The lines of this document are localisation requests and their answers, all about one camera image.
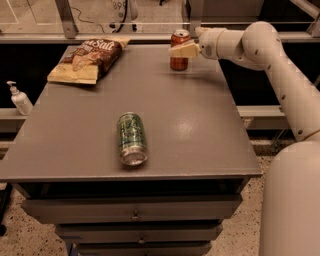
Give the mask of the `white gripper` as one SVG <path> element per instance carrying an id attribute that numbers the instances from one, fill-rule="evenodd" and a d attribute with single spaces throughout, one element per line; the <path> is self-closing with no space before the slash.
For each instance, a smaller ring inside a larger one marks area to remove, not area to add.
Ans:
<path id="1" fill-rule="evenodd" d="M 207 59 L 218 60 L 218 40 L 225 28 L 196 27 L 195 33 L 198 43 L 189 40 L 182 44 L 171 47 L 168 50 L 169 56 L 174 58 L 195 58 L 200 55 Z"/>

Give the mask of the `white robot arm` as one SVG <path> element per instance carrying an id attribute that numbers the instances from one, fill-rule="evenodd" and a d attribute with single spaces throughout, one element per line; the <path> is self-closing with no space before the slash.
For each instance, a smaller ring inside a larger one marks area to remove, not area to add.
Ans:
<path id="1" fill-rule="evenodd" d="M 320 256 L 320 92 L 285 53 L 277 30 L 259 21 L 244 30 L 196 29 L 171 57 L 226 59 L 266 73 L 296 142 L 265 175 L 259 256 Z"/>

